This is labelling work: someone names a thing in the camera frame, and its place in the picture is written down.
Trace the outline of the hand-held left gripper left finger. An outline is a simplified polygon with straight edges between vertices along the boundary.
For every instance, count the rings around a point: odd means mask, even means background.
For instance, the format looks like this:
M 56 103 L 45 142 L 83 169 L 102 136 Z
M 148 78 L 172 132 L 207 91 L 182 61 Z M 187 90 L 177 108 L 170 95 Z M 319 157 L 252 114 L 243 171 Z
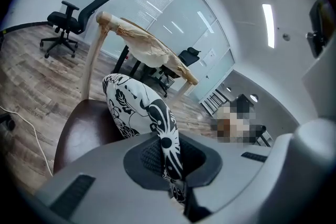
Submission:
M 169 184 L 144 167 L 141 151 L 159 138 L 143 134 L 100 146 L 57 172 L 35 196 L 50 209 L 66 206 L 67 189 L 93 179 L 69 216 L 72 223 L 185 223 Z

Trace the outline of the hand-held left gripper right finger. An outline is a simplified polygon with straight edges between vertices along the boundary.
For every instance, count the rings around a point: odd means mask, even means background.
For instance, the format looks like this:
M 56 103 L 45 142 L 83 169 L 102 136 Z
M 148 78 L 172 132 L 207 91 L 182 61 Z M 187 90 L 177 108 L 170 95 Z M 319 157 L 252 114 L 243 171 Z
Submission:
M 186 201 L 184 215 L 197 222 L 219 211 L 256 176 L 270 148 L 221 143 L 200 135 L 180 134 Z

